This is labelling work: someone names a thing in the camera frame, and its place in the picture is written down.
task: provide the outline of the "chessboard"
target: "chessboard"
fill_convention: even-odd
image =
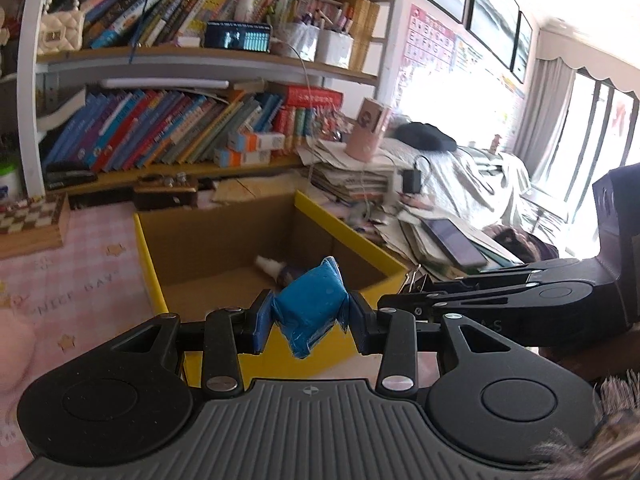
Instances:
[[[62,247],[69,220],[66,194],[0,206],[0,258]]]

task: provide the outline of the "white blanket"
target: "white blanket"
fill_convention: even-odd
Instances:
[[[514,155],[501,153],[502,173],[484,176],[473,158],[463,152],[420,152],[397,139],[383,139],[382,148],[394,157],[413,166],[417,160],[424,184],[422,193],[430,195],[434,205],[460,218],[473,227],[501,223],[522,224],[523,201],[520,194],[530,186],[529,175],[522,161]]]

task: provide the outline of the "pink tablecloth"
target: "pink tablecloth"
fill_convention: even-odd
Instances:
[[[0,480],[31,460],[15,421],[27,385],[152,316],[133,212],[130,203],[73,211],[64,247],[0,260],[0,294],[28,313],[36,333],[24,379],[0,394]]]

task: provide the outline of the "screw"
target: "screw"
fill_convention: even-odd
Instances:
[[[389,375],[389,377],[382,379],[382,385],[393,392],[404,392],[413,388],[414,382],[404,375]]]
[[[207,388],[212,392],[230,392],[238,387],[238,381],[233,377],[218,375],[207,379]]]

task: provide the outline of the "bookshelf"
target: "bookshelf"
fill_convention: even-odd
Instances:
[[[349,83],[374,88],[374,95],[389,94],[395,85],[392,71],[394,38],[399,31],[401,5],[396,0],[375,0],[389,4],[389,19],[383,41],[379,76],[341,69],[322,63],[308,62],[306,68],[312,84],[324,86],[326,81],[343,80]],[[33,27],[23,27],[18,47],[17,70],[17,119],[20,139],[20,156],[28,196],[44,193],[44,181],[40,167],[38,142],[42,136],[36,129],[36,105],[34,96],[43,92],[47,102],[55,107],[55,96],[71,96],[78,88],[96,84],[103,79],[117,77],[162,77],[162,78],[210,78],[216,80],[253,80],[263,78],[300,84],[304,82],[303,69],[297,58],[283,58],[257,52],[236,52],[207,48],[179,48],[157,46],[139,48],[133,58],[129,47],[80,50],[50,56],[37,56],[40,13],[43,0],[25,0],[23,21]],[[278,158],[268,166],[247,166],[222,169],[213,164],[188,166],[151,167],[150,172],[177,173],[187,171],[198,176],[233,176],[265,170],[277,171],[295,167],[299,160]],[[141,170],[119,171],[101,174],[95,183],[71,187],[69,193],[94,192],[130,186],[140,176]]]
[[[69,195],[78,195],[84,193],[94,193],[97,191],[106,191],[121,187],[132,187],[139,177],[151,173],[162,173],[165,175],[176,175],[181,171],[195,175],[199,178],[223,178],[233,176],[247,176],[251,174],[267,174],[277,171],[290,170],[302,167],[302,162],[297,155],[285,155],[274,158],[269,164],[259,164],[254,166],[241,166],[234,168],[220,168],[212,162],[200,162],[197,164],[174,164],[172,166],[158,165],[141,170],[127,171],[110,171],[109,173],[101,173],[98,180],[89,182],[88,184],[80,184],[78,186],[65,187],[58,191],[66,191]]]
[[[278,79],[296,82],[303,76],[297,58],[280,57],[263,52],[223,50],[219,48],[181,48],[152,46],[138,48],[131,59],[128,46],[60,52],[38,56],[36,73],[60,73],[72,77],[75,84],[95,82],[109,77],[158,76],[179,73],[180,77],[233,80],[264,79],[275,74]],[[378,78],[362,72],[345,70],[323,63],[305,63],[310,76],[342,79],[375,86]]]

